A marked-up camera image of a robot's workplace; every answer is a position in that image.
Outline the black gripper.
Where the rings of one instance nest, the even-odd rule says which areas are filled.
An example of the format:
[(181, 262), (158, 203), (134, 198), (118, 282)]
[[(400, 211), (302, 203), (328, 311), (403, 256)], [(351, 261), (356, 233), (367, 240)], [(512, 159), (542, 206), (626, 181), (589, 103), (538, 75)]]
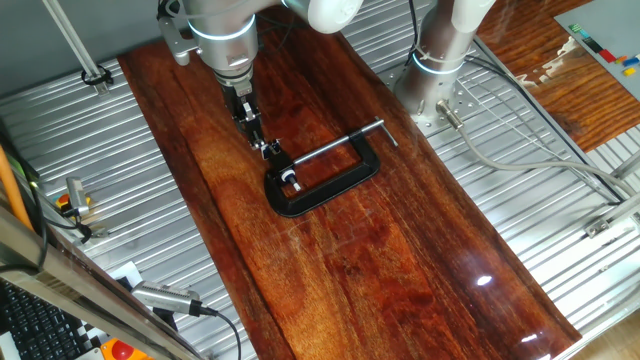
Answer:
[(221, 86), (226, 108), (231, 113), (238, 130), (245, 134), (253, 150), (265, 144), (261, 115), (253, 92), (253, 81), (243, 80), (233, 85)]

